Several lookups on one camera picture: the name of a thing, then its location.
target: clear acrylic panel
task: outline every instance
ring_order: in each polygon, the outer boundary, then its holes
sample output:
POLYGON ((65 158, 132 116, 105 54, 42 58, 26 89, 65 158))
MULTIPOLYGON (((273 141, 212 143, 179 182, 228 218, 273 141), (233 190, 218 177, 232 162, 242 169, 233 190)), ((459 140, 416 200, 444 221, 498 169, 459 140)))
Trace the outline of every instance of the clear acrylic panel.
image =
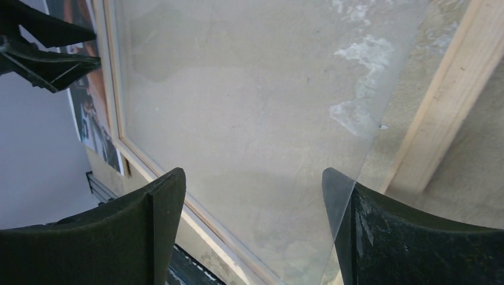
MULTIPOLYGON (((322 172, 358 177, 427 3, 114 1, 125 136, 184 168, 282 282, 319 284, 335 234, 322 172)), ((329 199, 346 205, 343 187, 329 199)))

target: photograph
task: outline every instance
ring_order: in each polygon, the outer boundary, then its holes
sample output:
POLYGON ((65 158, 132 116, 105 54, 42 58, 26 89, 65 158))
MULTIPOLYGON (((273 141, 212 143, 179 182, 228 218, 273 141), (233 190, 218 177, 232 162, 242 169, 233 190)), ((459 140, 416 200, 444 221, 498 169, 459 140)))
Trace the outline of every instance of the photograph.
MULTIPOLYGON (((49 15, 96 32, 93 1, 45 0, 45 3, 49 15)), ((100 56, 96 40, 62 47, 59 52, 100 56)), ((74 82, 68 88, 68 94, 80 141, 124 175, 121 153, 112 143, 102 69, 92 71, 74 82)))

